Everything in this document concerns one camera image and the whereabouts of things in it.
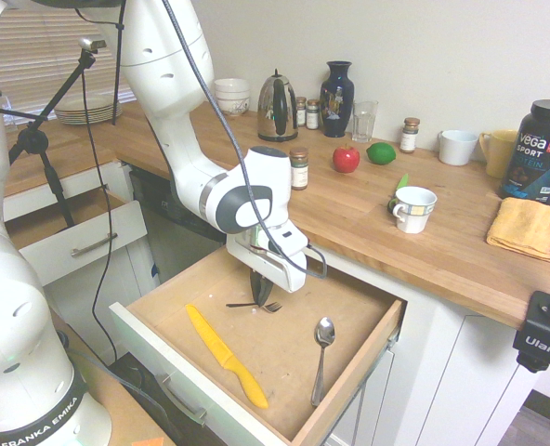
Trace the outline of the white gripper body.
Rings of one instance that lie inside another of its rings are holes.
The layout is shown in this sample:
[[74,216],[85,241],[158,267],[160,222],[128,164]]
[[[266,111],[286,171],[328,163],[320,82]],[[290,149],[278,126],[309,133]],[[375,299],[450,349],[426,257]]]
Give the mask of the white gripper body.
[[228,252],[289,293],[304,286],[308,237],[297,227],[251,227],[227,236]]

